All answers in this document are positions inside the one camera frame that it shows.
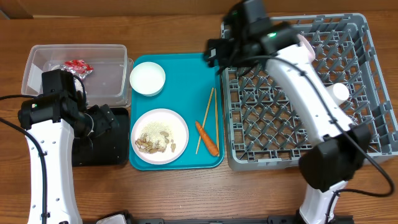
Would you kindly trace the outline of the red foil wrapper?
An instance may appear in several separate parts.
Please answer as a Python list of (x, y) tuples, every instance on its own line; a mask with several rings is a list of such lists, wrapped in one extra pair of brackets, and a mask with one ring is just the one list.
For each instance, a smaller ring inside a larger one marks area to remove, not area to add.
[(94, 70), (94, 68), (84, 60), (66, 61), (61, 64), (60, 69), (78, 76), (81, 80), (84, 80)]

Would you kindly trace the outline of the pink bowl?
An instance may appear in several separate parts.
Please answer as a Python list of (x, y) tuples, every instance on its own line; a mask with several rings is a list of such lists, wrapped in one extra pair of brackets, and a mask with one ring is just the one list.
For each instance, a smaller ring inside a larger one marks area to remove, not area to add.
[(306, 48), (306, 50), (307, 50), (308, 60), (310, 62), (313, 62), (315, 60), (316, 56), (315, 56), (315, 51), (314, 51), (312, 45), (308, 42), (308, 40), (304, 36), (298, 34), (297, 37), (298, 37), (298, 39), (300, 41), (300, 45), (304, 46)]

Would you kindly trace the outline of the white cup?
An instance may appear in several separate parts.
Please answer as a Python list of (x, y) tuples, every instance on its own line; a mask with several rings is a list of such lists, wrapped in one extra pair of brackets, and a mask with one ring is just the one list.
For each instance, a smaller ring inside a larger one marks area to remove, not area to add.
[(326, 87), (327, 92), (333, 101), (339, 106), (349, 98), (349, 90), (342, 83), (335, 83)]

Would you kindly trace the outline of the white plate with food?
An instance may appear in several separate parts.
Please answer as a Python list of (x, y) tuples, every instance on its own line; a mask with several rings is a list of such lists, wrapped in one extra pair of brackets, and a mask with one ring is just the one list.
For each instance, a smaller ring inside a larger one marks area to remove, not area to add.
[(153, 165), (176, 161), (186, 150), (188, 142), (189, 130), (185, 120), (168, 109), (144, 113), (131, 131), (133, 153)]

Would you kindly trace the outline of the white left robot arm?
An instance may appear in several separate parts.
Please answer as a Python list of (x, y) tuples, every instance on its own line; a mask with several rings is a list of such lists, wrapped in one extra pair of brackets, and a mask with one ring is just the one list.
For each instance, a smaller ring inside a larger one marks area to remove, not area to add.
[(75, 199), (72, 149), (119, 126), (108, 105), (86, 107), (77, 77), (56, 69), (42, 74), (43, 93), (18, 112), (30, 152), (29, 223), (81, 223)]

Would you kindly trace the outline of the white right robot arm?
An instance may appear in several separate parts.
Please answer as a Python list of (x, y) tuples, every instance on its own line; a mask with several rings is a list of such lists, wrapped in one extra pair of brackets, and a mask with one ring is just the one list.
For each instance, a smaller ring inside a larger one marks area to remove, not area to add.
[(300, 217), (331, 222), (337, 196), (366, 158), (369, 128), (354, 124), (339, 107), (312, 66), (310, 44), (289, 23), (273, 24), (262, 1), (238, 2), (223, 22), (230, 35), (208, 41), (206, 63), (220, 69), (261, 65), (281, 86), (312, 145), (298, 162), (307, 182)]

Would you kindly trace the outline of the pale green bowl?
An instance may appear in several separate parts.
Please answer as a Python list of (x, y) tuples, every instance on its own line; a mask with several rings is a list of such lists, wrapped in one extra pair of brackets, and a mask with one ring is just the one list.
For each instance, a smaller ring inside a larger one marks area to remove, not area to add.
[(132, 89), (144, 96), (155, 96), (165, 85), (165, 71), (157, 63), (143, 62), (136, 65), (129, 77)]

